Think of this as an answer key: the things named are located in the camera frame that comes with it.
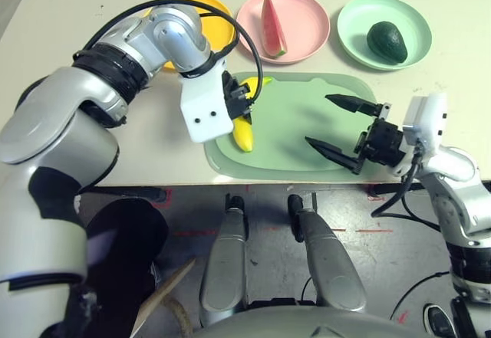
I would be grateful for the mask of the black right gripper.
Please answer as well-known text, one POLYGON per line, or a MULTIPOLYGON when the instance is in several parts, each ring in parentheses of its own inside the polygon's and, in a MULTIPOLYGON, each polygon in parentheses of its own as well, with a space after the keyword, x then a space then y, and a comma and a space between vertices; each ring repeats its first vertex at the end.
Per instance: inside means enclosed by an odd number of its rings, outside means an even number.
POLYGON ((389 103, 372 103, 360 97, 344 94, 327 94, 325 98, 344 110, 378 118, 367 128, 367 131, 360 134, 354 148, 358 158, 343 154, 340 148, 329 143, 306 136, 306 142, 313 149, 352 173, 361 172, 365 159, 390 167, 395 167, 401 162, 405 156, 405 152, 400 150, 403 132, 399 131, 396 125, 380 119, 388 116, 389 103))

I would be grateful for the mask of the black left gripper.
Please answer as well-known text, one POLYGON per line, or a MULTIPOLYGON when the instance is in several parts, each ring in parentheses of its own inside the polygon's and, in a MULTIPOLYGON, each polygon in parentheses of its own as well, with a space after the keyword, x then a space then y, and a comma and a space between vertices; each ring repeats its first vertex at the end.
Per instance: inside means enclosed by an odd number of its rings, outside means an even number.
POLYGON ((252 125, 250 107, 252 99, 247 97, 252 92, 248 83, 239 83, 228 71, 222 73, 223 96, 230 119, 242 117, 252 125))

